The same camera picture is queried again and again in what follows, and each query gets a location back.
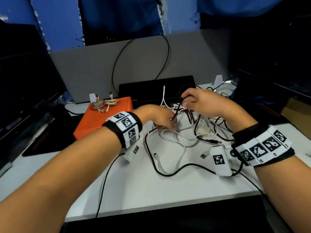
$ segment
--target person's left hand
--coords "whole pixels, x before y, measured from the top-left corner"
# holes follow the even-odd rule
[[[167,127],[170,130],[175,131],[175,122],[171,122],[171,118],[174,117],[174,112],[169,108],[159,105],[143,105],[134,110],[134,113],[140,118],[144,125],[147,121],[153,121],[158,127]]]

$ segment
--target wristband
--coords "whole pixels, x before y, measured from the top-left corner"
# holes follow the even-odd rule
[[[132,112],[120,112],[109,118],[103,126],[114,132],[122,148],[129,148],[139,139],[139,133],[142,131],[142,122],[139,117]]]
[[[292,142],[271,125],[263,127],[256,124],[236,133],[234,137],[237,140],[232,145],[233,152],[246,166],[264,166],[295,154],[291,148]]]

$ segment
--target person's left arm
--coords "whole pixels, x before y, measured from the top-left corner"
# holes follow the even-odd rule
[[[134,113],[142,124],[174,129],[168,108],[144,105]],[[71,205],[120,150],[116,134],[102,127],[61,151],[0,203],[0,232],[59,232]]]

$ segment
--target white desk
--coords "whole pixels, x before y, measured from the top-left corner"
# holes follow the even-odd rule
[[[87,108],[85,104],[70,104],[66,107],[77,113],[81,113]],[[148,126],[149,129],[151,128],[149,123],[144,126],[143,131],[146,131]],[[311,154],[311,141],[290,124],[278,125],[277,128],[293,141],[293,148],[297,152],[297,156],[311,166],[311,158],[305,155],[305,153]],[[190,137],[191,130],[185,132],[185,135]],[[148,145],[152,153],[157,153],[160,156],[164,169],[168,172],[173,171],[182,153],[182,147],[162,140],[157,133],[150,136]],[[200,142],[197,146],[187,149],[181,165],[193,162],[213,170],[210,156],[205,160],[200,158],[202,152],[208,150],[209,147],[210,145]],[[29,157],[19,156],[14,161],[13,167],[0,178],[0,201],[23,184],[56,154],[57,152]],[[243,173],[261,187],[253,168],[244,167]],[[75,201],[68,211],[66,222],[95,217],[105,174],[106,171]],[[104,189],[99,217],[257,194],[259,194],[258,190],[240,175],[219,177],[193,166],[184,168],[173,177],[159,176],[153,169],[144,147],[141,146],[131,163],[119,158],[111,168]]]

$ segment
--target person's right arm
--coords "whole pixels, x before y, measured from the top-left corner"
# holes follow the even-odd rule
[[[241,106],[213,91],[188,89],[183,106],[207,117],[222,117],[235,133],[258,123]],[[297,156],[255,167],[266,194],[296,233],[311,232],[311,168]]]

